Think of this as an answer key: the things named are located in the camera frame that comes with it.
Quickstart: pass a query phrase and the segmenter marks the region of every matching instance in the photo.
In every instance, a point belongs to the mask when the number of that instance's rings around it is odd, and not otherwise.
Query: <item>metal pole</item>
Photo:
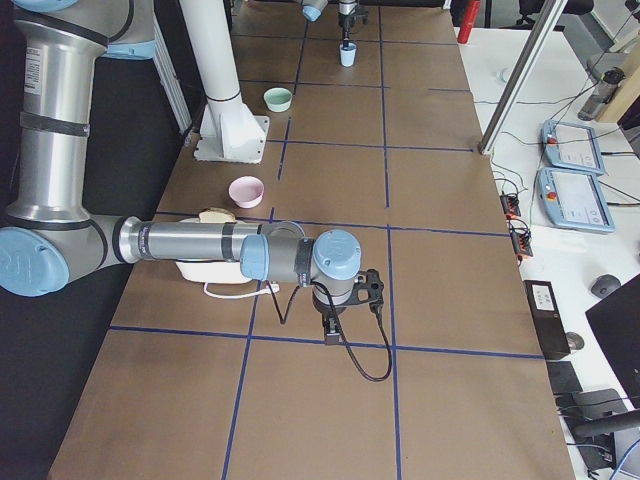
[[[566,4],[567,0],[545,0],[542,11],[540,12],[540,18],[529,34],[527,43],[522,49],[520,58],[518,58],[516,66],[513,68],[513,73],[507,82],[502,97],[500,97],[498,106],[489,121],[487,131],[480,141],[478,149],[483,155],[489,154],[493,149],[502,125],[507,119],[522,85],[524,85],[529,73],[531,73],[531,69],[538,60],[538,56],[542,52],[547,37],[553,31]]]

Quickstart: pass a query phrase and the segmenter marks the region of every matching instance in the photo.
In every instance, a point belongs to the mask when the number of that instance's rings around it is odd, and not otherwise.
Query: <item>red object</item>
[[[480,0],[470,0],[467,9],[464,11],[464,19],[458,32],[458,43],[467,43],[473,24],[476,22],[478,11],[480,10]]]

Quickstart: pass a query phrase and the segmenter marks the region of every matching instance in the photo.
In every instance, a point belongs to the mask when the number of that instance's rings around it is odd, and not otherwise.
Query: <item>white cable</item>
[[[242,295],[220,295],[217,293],[211,293],[208,290],[208,287],[209,287],[209,283],[205,283],[202,289],[204,294],[207,295],[208,297],[218,298],[220,300],[240,300],[242,298],[251,298],[251,297],[256,297],[258,295],[271,293],[269,288],[263,288],[262,290],[258,290],[257,292],[243,293]],[[280,291],[280,285],[278,285],[277,283],[272,283],[271,288],[273,289],[273,293],[277,293]]]

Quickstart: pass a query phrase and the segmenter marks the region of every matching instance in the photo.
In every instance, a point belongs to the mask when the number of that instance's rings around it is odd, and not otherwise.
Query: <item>blue joint cover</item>
[[[39,297],[69,283],[69,267],[48,240],[18,227],[0,228],[0,286]]]
[[[240,249],[240,272],[247,278],[264,281],[269,273],[269,245],[265,235],[247,235]]]
[[[302,7],[302,15],[304,18],[309,20],[310,22],[315,22],[322,12],[318,10],[316,7],[312,7],[311,5],[305,5]]]
[[[103,57],[119,60],[149,60],[156,53],[156,41],[140,43],[112,43]]]
[[[329,230],[313,245],[318,269],[335,280],[349,280],[360,271],[362,249],[358,239],[344,230]]]
[[[47,13],[64,10],[78,3],[78,0],[13,0],[13,3],[30,12]]]

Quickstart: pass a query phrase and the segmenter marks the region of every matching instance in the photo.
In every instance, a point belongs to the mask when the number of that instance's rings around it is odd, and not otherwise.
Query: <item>blue electronic device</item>
[[[544,208],[554,225],[587,232],[615,231],[594,173],[545,167],[538,172],[538,185]]]
[[[604,162],[595,130],[586,125],[547,120],[542,125],[542,144],[549,163],[603,175]]]

